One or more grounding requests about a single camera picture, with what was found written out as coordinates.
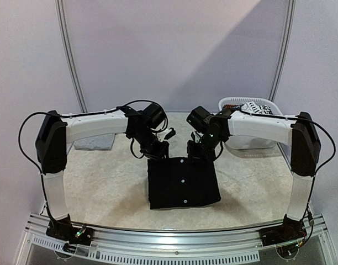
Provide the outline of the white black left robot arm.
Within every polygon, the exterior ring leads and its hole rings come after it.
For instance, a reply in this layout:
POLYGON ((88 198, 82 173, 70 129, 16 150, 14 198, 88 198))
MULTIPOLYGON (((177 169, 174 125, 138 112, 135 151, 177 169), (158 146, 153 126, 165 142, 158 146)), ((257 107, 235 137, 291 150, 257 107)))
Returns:
POLYGON ((70 147, 80 144, 81 150, 91 150, 89 143, 95 140, 94 150, 112 148, 105 143, 107 137, 118 134, 136 141, 143 156, 158 160, 168 155, 168 142, 164 140, 167 115, 156 103, 143 110, 122 105, 101 112, 59 114, 52 110, 45 119, 36 138, 37 159, 41 167, 47 212, 52 229, 63 240, 74 235, 74 227, 65 219, 69 217, 64 189, 64 173, 70 147))

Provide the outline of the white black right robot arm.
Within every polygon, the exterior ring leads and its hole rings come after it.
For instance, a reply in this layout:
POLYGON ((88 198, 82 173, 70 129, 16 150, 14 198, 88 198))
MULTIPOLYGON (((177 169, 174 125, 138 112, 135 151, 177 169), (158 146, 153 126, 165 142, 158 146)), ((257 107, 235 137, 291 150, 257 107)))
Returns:
POLYGON ((216 114, 202 106, 193 109, 187 123, 199 134, 189 155, 197 160, 209 160, 220 143, 231 138, 249 137, 262 142, 274 142, 290 148, 290 171, 293 177, 286 221, 278 236, 289 241, 299 232, 299 224, 307 211, 316 175, 321 142, 316 123, 307 112, 298 115, 273 115, 248 112, 240 107, 225 108, 216 114))

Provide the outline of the aluminium front rail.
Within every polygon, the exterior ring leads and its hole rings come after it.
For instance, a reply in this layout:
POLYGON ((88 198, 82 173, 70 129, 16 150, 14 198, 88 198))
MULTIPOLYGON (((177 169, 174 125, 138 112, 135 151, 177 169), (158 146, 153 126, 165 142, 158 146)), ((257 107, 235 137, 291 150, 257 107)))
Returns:
POLYGON ((220 230, 129 230, 94 227, 89 246, 63 251, 64 242, 46 235, 48 218, 31 214, 17 264, 337 264, 321 215, 308 227, 309 241, 297 252, 287 244, 265 245, 259 226, 220 230))

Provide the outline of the aluminium right corner post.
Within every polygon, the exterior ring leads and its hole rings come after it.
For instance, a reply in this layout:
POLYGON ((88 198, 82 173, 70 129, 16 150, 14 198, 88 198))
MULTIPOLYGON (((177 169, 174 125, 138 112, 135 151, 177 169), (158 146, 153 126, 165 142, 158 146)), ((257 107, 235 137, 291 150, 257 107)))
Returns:
POLYGON ((272 88, 271 88, 271 91, 268 97, 268 99, 272 102, 274 102, 276 98, 278 86, 279 86, 279 83, 282 77, 284 63, 286 61, 288 45, 289 45, 289 41, 291 38, 291 31, 292 31, 292 26, 293 26, 294 10, 295 10, 295 0, 288 1, 286 18, 284 21, 284 26, 283 26, 283 31, 282 31, 282 40, 281 40, 281 45, 280 45, 279 54, 278 54, 277 67, 274 73, 272 88))

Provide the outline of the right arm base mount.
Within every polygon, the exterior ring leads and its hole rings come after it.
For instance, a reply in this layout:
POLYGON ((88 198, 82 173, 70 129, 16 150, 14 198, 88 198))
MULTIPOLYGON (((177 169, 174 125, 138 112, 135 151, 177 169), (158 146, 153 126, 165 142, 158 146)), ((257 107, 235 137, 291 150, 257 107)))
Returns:
POLYGON ((294 248, 301 248, 311 238, 313 230, 313 225, 307 232, 303 221, 291 221, 259 229, 258 234, 264 247, 291 245, 294 248))

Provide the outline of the aluminium corner post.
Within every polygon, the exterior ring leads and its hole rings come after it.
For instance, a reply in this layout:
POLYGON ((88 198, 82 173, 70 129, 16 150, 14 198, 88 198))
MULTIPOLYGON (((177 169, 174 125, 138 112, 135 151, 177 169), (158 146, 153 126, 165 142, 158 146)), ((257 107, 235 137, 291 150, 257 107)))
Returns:
POLYGON ((284 26, 283 26, 283 31, 282 31, 282 40, 281 40, 281 45, 280 45, 279 54, 278 54, 277 67, 274 73, 272 88, 271 88, 271 91, 268 97, 268 99, 272 102, 274 102, 276 98, 278 86, 279 86, 279 83, 282 77, 284 63, 286 61, 288 45, 289 45, 289 41, 291 38, 291 31, 292 31, 292 26, 293 26, 294 10, 295 10, 295 0, 288 1, 286 18, 284 21, 284 26))
POLYGON ((85 97, 83 95, 80 79, 78 77, 76 64, 75 64, 75 60, 74 60, 74 56, 72 52, 71 39, 68 33, 65 3, 62 0, 56 0, 55 5, 56 5, 56 12, 57 12, 58 21, 59 21, 61 40, 62 40, 62 44, 64 47, 66 62, 68 65, 68 70, 70 73, 73 89, 75 91, 75 96, 76 96, 81 112, 86 113, 87 112, 86 101, 84 99, 85 97))

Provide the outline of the black white striped garment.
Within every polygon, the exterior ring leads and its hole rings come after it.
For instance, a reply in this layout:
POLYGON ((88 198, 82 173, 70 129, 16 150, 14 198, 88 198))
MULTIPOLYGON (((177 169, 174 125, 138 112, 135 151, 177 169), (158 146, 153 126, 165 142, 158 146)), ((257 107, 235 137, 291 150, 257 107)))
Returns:
POLYGON ((268 105, 258 105, 254 101, 246 102, 241 106, 241 110, 248 113, 257 113, 257 114, 273 114, 271 107, 268 105))

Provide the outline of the grey t-shirt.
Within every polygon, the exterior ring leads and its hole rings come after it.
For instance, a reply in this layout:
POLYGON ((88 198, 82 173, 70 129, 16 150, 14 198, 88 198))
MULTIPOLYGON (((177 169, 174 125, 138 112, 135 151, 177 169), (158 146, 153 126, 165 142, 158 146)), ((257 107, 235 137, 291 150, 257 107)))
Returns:
POLYGON ((105 134, 77 140, 73 145, 76 150, 109 151, 113 147, 114 140, 115 134, 105 134))

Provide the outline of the aluminium left corner post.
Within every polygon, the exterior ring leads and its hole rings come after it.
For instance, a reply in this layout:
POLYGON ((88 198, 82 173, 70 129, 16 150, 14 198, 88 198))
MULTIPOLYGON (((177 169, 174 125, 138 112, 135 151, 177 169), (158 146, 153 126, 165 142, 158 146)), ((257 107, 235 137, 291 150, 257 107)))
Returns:
POLYGON ((86 113, 87 112, 86 101, 84 99, 85 97, 83 95, 80 79, 78 77, 76 64, 75 64, 75 60, 74 60, 74 56, 72 52, 71 39, 68 33, 65 3, 62 0, 56 0, 55 5, 56 5, 56 12, 57 12, 58 21, 59 21, 61 40, 62 40, 62 44, 64 47, 66 62, 68 65, 68 70, 70 73, 73 89, 75 91, 75 96, 76 96, 81 112, 86 113))

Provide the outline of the navy printed garment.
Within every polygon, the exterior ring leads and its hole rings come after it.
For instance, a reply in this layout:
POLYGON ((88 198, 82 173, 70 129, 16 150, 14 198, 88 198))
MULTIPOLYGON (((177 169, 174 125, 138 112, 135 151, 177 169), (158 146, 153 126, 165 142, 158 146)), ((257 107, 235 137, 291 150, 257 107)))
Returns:
POLYGON ((228 109, 228 110, 239 110, 240 109, 240 105, 236 105, 236 104, 225 104, 223 105, 222 109, 228 109))

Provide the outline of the translucent white laundry basket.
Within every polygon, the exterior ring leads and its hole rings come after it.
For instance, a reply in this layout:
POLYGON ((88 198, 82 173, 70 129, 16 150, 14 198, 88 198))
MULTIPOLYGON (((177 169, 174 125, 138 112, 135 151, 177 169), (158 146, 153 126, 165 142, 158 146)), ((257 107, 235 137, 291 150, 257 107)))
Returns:
MULTIPOLYGON (((246 102, 254 101, 258 105, 268 105, 271 107, 273 114, 271 115, 283 115, 279 107, 274 102, 263 98, 249 98, 249 97, 225 97, 222 98, 218 107, 222 110, 225 104, 236 104, 242 106, 246 102)), ((266 140, 250 136, 231 136, 229 140, 224 144, 226 148, 234 150, 251 150, 251 149, 269 149, 276 145, 275 141, 266 140)))

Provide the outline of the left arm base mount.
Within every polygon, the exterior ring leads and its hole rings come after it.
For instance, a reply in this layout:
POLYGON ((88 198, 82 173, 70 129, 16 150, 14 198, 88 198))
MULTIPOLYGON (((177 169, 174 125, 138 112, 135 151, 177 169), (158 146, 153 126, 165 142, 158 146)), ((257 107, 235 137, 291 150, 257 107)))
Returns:
POLYGON ((51 220, 46 230, 46 235, 58 240, 63 240, 71 245, 90 246, 94 230, 87 225, 73 226, 69 218, 51 220))

